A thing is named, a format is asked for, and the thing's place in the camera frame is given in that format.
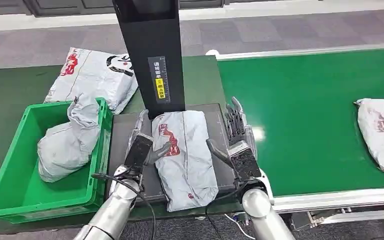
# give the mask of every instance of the green plastic crate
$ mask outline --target green plastic crate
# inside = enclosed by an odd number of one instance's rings
[[[113,114],[97,98],[101,132],[91,160],[67,177],[47,183],[38,173],[39,140],[47,129],[69,121],[71,101],[30,105],[22,115],[0,168],[0,219],[13,224],[96,212],[102,205],[105,182],[92,178],[106,172]]]

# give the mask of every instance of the black vertical pillar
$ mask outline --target black vertical pillar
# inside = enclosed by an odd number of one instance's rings
[[[178,0],[112,0],[149,118],[185,110]]]

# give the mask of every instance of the black platform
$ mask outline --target black platform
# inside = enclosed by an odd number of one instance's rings
[[[227,135],[226,127],[223,121],[223,115],[218,103],[186,106],[187,110],[202,111],[205,114],[208,136],[214,139],[217,145],[226,149]],[[117,167],[124,163],[126,156],[127,144],[130,134],[138,119],[139,113],[128,113],[115,115],[112,120],[112,134],[110,144],[110,155],[108,164],[108,173],[113,175]],[[151,136],[151,121],[145,119],[142,126],[142,132]],[[214,155],[212,156],[215,177],[217,179],[218,193],[223,194],[235,190],[233,185],[234,172]],[[160,178],[158,176],[155,165],[146,166],[143,169],[143,185],[145,188],[144,196],[152,202],[166,201],[163,194]],[[110,189],[111,181],[107,183],[106,197]]]

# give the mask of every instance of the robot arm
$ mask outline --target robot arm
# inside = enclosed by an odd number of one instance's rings
[[[257,148],[252,127],[247,123],[239,101],[232,97],[233,107],[227,105],[229,148],[223,151],[214,141],[207,140],[209,150],[230,166],[235,174],[236,188],[243,185],[239,201],[252,220],[257,240],[295,240],[283,219],[273,209],[274,198],[267,175],[257,164]]]
[[[139,185],[131,179],[122,180],[139,192]],[[124,185],[116,184],[114,192],[98,212],[83,226],[74,240],[117,240],[123,232],[134,206],[136,193]]]
[[[256,161],[255,140],[252,128],[247,124],[242,106],[232,99],[234,107],[227,106],[227,129],[230,147],[227,152],[217,148],[215,143],[207,140],[210,151],[230,166],[235,174],[235,185],[242,187],[239,201],[246,214],[252,220],[257,240],[295,240],[282,218],[272,205],[273,194],[269,179],[258,167]],[[142,167],[153,164],[169,150],[170,143],[157,151],[152,150],[152,140],[141,133],[141,125],[147,112],[142,112],[130,136],[125,165],[121,165],[114,177],[140,192],[142,184]],[[110,196],[98,212],[85,225],[74,240],[117,240],[120,238],[135,206],[137,194],[128,187],[112,181]]]

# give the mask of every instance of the gray carpet floor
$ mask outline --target gray carpet floor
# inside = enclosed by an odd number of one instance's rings
[[[384,10],[291,16],[191,20],[180,23],[182,54],[203,55],[384,43]],[[70,47],[124,53],[118,25],[0,31],[0,68],[62,65]],[[233,222],[214,216],[224,239],[247,239]],[[158,221],[159,240],[217,239],[207,220]],[[129,223],[122,239],[146,239],[149,222]],[[0,235],[0,240],[69,240],[79,229]],[[384,220],[323,225],[295,233],[299,240],[370,240],[384,236]]]

